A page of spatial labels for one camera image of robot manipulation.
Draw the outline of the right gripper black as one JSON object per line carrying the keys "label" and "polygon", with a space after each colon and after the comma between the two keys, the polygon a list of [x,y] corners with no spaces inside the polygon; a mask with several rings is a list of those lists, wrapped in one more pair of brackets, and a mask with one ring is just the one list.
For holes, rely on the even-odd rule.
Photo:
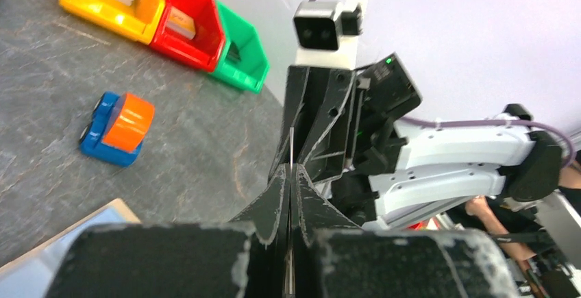
{"label": "right gripper black", "polygon": [[[406,137],[395,121],[417,108],[422,97],[396,53],[368,66],[360,75],[369,80],[364,94],[353,165],[359,174],[393,173]],[[345,69],[312,69],[292,65],[286,75],[286,92],[279,143],[268,181],[280,164],[289,162],[290,127],[295,128],[294,161],[302,164],[314,184],[340,177],[345,166],[351,95],[355,74]],[[306,95],[304,125],[308,130],[301,146],[300,114]]]}

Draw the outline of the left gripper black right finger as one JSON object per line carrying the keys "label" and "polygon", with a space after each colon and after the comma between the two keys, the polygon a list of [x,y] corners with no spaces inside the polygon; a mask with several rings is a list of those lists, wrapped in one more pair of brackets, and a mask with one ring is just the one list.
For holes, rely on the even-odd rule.
{"label": "left gripper black right finger", "polygon": [[517,297],[497,245],[484,232],[366,231],[315,189],[290,177],[297,297]]}

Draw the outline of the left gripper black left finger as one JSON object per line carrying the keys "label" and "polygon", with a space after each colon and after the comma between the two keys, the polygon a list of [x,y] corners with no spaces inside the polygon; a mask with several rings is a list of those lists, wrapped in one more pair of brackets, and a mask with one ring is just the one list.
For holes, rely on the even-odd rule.
{"label": "left gripper black left finger", "polygon": [[287,165],[226,223],[111,223],[84,230],[47,297],[282,297]]}

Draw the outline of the beige gold card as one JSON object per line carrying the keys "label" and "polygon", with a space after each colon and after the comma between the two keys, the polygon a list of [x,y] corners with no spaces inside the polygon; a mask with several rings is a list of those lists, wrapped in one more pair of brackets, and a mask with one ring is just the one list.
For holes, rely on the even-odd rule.
{"label": "beige gold card", "polygon": [[288,134],[288,146],[289,146],[289,169],[290,172],[293,172],[293,165],[294,165],[294,136],[295,136],[295,128],[290,127],[289,134]]}

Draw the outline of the beige leather card holder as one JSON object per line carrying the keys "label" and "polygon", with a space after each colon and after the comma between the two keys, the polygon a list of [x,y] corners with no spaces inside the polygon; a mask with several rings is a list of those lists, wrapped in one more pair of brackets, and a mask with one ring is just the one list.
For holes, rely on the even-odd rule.
{"label": "beige leather card holder", "polygon": [[46,242],[1,267],[2,297],[43,297],[73,241],[88,227],[108,223],[139,223],[124,200],[117,198]]}

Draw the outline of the black card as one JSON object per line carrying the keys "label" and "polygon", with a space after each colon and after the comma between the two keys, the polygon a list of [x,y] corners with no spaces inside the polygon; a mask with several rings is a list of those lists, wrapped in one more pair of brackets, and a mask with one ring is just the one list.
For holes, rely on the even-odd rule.
{"label": "black card", "polygon": [[231,42],[230,46],[227,48],[226,59],[232,63],[238,63],[241,61],[240,51],[235,42]]}

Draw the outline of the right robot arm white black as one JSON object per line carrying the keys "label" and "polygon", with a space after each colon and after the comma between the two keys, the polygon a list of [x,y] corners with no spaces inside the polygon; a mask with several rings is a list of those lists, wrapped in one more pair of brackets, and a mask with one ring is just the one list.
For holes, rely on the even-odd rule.
{"label": "right robot arm white black", "polygon": [[322,196],[367,229],[404,228],[478,195],[550,195],[565,161],[554,131],[519,104],[480,121],[422,121],[396,54],[356,69],[352,55],[297,52],[287,72],[277,160],[302,164]]}

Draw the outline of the orange card in red bin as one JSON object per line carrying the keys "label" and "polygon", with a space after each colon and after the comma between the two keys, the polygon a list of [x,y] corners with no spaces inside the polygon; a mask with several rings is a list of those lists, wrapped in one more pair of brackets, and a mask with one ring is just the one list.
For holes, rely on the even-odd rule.
{"label": "orange card in red bin", "polygon": [[189,40],[192,40],[196,36],[193,18],[173,6],[170,7],[166,27]]}

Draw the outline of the green plastic bin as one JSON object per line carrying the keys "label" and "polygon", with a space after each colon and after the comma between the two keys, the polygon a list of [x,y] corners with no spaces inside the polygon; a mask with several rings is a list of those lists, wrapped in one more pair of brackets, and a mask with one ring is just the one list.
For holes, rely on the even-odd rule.
{"label": "green plastic bin", "polygon": [[[216,2],[216,6],[225,34],[225,42],[211,76],[241,90],[258,94],[262,90],[269,71],[269,61],[258,31],[250,22],[220,1]],[[231,42],[235,42],[239,48],[241,61],[238,63],[232,63],[226,59],[227,48]]]}

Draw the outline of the red plastic bin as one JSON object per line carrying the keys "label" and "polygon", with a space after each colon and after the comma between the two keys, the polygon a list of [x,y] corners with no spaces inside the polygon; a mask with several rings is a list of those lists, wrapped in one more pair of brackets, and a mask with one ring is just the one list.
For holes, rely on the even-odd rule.
{"label": "red plastic bin", "polygon": [[174,60],[211,73],[225,44],[215,0],[165,0],[149,46]]}

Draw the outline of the orange blue toy car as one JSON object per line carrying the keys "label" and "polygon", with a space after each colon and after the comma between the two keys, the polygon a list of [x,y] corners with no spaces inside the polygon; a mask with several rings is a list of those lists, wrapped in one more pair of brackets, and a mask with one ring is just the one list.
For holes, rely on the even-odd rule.
{"label": "orange blue toy car", "polygon": [[79,150],[120,167],[133,164],[153,122],[155,106],[130,92],[104,92],[79,138]]}

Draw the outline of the yellow plastic bin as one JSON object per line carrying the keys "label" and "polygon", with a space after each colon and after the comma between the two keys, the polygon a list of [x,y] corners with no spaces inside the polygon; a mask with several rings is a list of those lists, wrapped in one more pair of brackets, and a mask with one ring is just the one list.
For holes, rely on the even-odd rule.
{"label": "yellow plastic bin", "polygon": [[66,11],[148,45],[158,28],[165,0],[134,0],[125,5],[118,0],[59,0]]}

